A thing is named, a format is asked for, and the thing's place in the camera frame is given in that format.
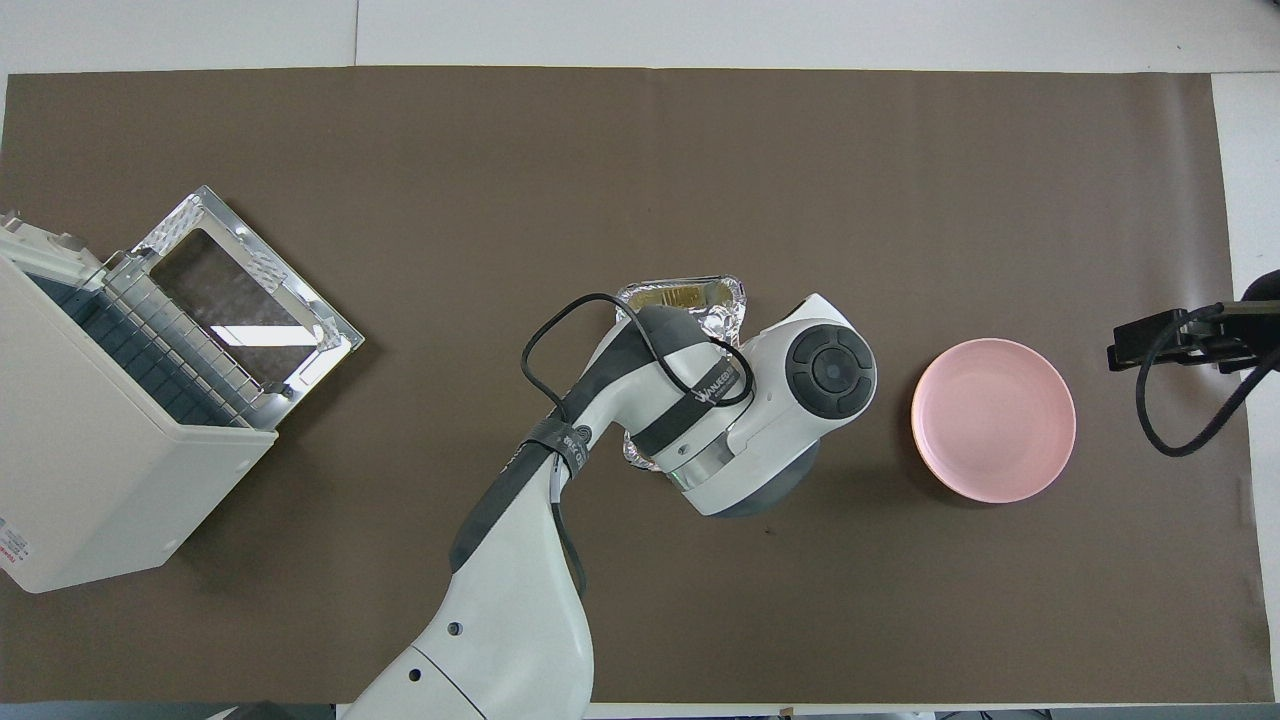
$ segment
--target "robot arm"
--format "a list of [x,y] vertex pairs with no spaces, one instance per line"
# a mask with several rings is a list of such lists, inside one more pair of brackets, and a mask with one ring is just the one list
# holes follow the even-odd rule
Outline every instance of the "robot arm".
[[[346,715],[370,719],[582,717],[591,639],[552,505],[609,423],[627,429],[704,515],[758,512],[812,468],[818,438],[870,402],[867,343],[820,296],[744,346],[745,382],[680,309],[620,322],[564,396],[561,432],[535,432],[458,532],[453,578],[426,630]],[[655,355],[689,387],[678,388]]]

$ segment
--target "round pink bowl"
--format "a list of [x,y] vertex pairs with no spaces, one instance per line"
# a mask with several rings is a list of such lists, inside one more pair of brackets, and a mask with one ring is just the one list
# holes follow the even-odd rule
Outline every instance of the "round pink bowl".
[[1075,446],[1075,405],[1062,375],[1011,340],[970,340],[938,355],[911,398],[911,434],[948,488],[982,502],[1048,487]]

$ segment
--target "warning label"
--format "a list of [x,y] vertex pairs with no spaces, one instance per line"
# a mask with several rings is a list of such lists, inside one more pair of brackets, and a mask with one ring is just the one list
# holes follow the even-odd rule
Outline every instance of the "warning label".
[[31,557],[31,544],[13,525],[0,518],[0,561],[22,565]]

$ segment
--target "black wire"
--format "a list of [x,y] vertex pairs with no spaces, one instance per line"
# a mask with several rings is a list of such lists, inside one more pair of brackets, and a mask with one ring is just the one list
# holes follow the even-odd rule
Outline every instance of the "black wire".
[[1151,445],[1170,457],[1185,457],[1204,447],[1204,443],[1213,439],[1213,436],[1216,436],[1217,432],[1222,429],[1222,425],[1231,419],[1231,415],[1239,410],[1240,405],[1244,404],[1244,398],[1253,392],[1253,388],[1262,382],[1262,378],[1266,377],[1268,372],[1280,366],[1280,347],[1277,347],[1262,359],[1258,366],[1249,373],[1248,378],[1244,378],[1244,382],[1242,382],[1239,387],[1235,388],[1235,392],[1226,398],[1226,402],[1222,404],[1222,407],[1219,409],[1219,411],[1213,415],[1213,419],[1204,425],[1204,429],[1201,430],[1199,434],[1192,438],[1192,441],[1187,445],[1178,447],[1167,445],[1160,434],[1156,433],[1156,429],[1151,425],[1151,418],[1147,415],[1147,374],[1151,373],[1151,366],[1156,364],[1156,355],[1160,352],[1160,348],[1164,347],[1171,337],[1174,337],[1178,328],[1188,323],[1212,318],[1213,315],[1219,315],[1221,313],[1222,304],[1216,302],[1213,305],[1206,305],[1204,307],[1190,311],[1185,319],[1170,322],[1165,325],[1160,334],[1156,336],[1156,340],[1152,341],[1151,347],[1147,348],[1147,356],[1142,359],[1142,368],[1138,369],[1138,384],[1134,388],[1134,402],[1138,406],[1138,423],[1142,425],[1142,432],[1146,433]]
[[[520,372],[525,374],[525,378],[527,378],[529,382],[534,384],[534,387],[543,391],[543,395],[550,398],[550,401],[556,405],[556,411],[559,415],[561,420],[566,423],[571,420],[571,418],[568,418],[568,411],[564,410],[564,401],[561,400],[561,396],[557,395],[556,391],[548,387],[547,383],[538,379],[534,375],[534,372],[529,369],[529,354],[534,351],[534,346],[538,345],[538,341],[540,341],[544,334],[547,334],[552,328],[554,328],[557,323],[563,320],[566,315],[594,300],[603,300],[605,302],[611,302],[616,305],[620,310],[622,310],[622,314],[631,320],[631,323],[636,327],[637,331],[640,331],[640,340],[644,341],[645,348],[648,348],[649,354],[653,355],[654,360],[658,361],[658,365],[662,368],[662,372],[667,374],[667,378],[672,382],[672,384],[680,388],[681,392],[685,393],[692,392],[692,388],[685,384],[685,382],[681,380],[678,375],[676,375],[676,372],[671,369],[671,365],[667,364],[667,359],[659,355],[657,350],[654,350],[653,340],[649,338],[649,332],[645,331],[644,325],[640,323],[640,318],[636,316],[636,311],[632,310],[630,305],[627,305],[626,302],[618,300],[612,295],[604,292],[591,292],[570,302],[559,313],[553,315],[550,320],[543,323],[543,327],[538,328],[538,332],[535,332],[534,336],[529,338],[529,343],[525,345],[525,351],[520,354]],[[746,380],[745,386],[742,387],[742,392],[737,393],[733,397],[722,397],[721,400],[716,401],[716,407],[728,407],[730,405],[737,405],[739,402],[746,400],[751,395],[751,391],[755,389],[755,373],[751,370],[751,365],[746,361],[746,357],[744,357],[742,354],[739,352],[736,347],[719,338],[709,337],[708,340],[710,340],[717,346],[727,350],[730,355],[732,355],[733,359],[736,359],[739,364],[742,365],[742,374]]]
[[581,598],[586,594],[586,569],[582,568],[582,559],[577,556],[577,548],[573,547],[573,541],[568,537],[568,529],[564,528],[564,516],[561,515],[559,502],[552,503],[552,520],[556,521],[556,532],[561,537],[561,544],[564,546],[564,555],[568,557],[570,568],[572,568],[573,578],[576,579],[577,597]]

